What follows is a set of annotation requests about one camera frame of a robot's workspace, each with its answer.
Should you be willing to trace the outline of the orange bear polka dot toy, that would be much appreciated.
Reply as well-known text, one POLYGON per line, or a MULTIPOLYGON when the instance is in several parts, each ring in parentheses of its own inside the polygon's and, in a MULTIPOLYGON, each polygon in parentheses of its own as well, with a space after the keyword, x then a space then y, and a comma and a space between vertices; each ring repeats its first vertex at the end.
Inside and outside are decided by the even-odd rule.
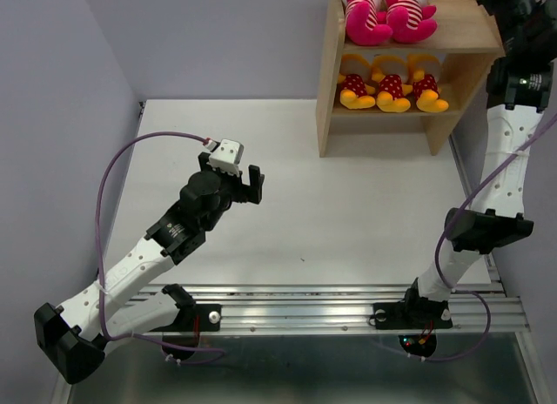
POLYGON ((341 58, 338 85, 339 102, 349 110, 364 110, 376 105, 375 88, 368 84, 372 66, 360 55, 341 58))

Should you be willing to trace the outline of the white glasses doll striped shirt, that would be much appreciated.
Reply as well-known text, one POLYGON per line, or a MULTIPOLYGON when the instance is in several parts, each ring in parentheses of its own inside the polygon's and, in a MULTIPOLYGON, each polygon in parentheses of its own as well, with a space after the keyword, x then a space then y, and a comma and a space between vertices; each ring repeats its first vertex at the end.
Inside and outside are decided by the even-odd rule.
POLYGON ((389 41, 393 30, 379 20, 382 0, 342 0, 346 34, 357 45, 376 46, 389 41))

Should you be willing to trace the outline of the white doll face down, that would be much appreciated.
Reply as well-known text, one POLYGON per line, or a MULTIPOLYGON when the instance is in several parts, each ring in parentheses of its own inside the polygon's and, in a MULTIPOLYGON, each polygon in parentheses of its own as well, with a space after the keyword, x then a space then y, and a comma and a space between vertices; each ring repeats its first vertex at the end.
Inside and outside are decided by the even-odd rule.
POLYGON ((438 24, 433 18, 437 7, 432 0, 383 0, 386 25, 393 31, 392 40, 416 44, 431 37, 438 24))

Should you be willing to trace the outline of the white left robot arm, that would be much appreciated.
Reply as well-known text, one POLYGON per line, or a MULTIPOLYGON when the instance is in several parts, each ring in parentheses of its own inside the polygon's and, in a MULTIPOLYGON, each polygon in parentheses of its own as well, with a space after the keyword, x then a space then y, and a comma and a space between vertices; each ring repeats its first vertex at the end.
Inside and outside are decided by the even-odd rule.
POLYGON ((249 166, 244 183, 235 158, 202 153, 198 162, 178 200, 116 265, 60 305, 45 303, 35 311, 37 344, 69 384, 93 374, 119 341, 192 323, 195 302, 178 284, 138 306, 125 304, 201 247, 233 204, 260 203, 265 177, 259 167, 249 166))

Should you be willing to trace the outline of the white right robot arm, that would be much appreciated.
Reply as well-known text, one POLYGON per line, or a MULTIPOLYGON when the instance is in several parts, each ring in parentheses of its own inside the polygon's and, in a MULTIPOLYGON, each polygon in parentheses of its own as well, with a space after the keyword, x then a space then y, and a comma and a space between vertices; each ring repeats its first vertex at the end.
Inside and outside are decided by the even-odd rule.
POLYGON ((529 237, 523 186, 529 148, 539 138, 556 59, 556 0, 476 0, 494 17, 505 55, 487 76, 487 148, 479 187, 451 209, 434 262, 406 291, 403 321, 419 326, 443 312, 462 276, 480 256, 529 237))

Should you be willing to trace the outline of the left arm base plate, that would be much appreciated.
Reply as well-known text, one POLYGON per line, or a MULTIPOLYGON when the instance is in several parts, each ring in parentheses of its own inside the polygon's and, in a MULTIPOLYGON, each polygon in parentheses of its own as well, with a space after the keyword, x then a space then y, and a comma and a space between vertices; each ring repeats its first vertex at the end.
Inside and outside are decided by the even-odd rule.
POLYGON ((159 332, 214 333, 220 330, 222 306, 217 303, 197 303, 178 312, 174 321, 168 325, 157 327, 159 332))

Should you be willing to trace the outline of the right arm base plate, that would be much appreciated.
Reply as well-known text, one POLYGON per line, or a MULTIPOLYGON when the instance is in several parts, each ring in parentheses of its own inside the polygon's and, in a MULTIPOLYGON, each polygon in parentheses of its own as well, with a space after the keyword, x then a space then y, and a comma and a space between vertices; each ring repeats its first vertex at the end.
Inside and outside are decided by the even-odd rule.
POLYGON ((445 307, 437 310, 410 309, 403 302, 376 302, 372 304, 374 325, 378 330, 421 330, 424 328, 450 329, 451 318, 443 320, 445 307))

